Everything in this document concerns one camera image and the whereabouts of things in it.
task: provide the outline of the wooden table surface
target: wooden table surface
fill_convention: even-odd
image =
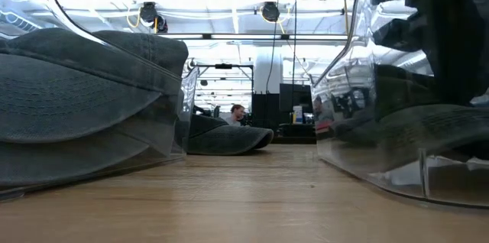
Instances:
[[[190,156],[0,203],[0,242],[471,242],[486,212],[393,197],[318,161],[315,145]]]

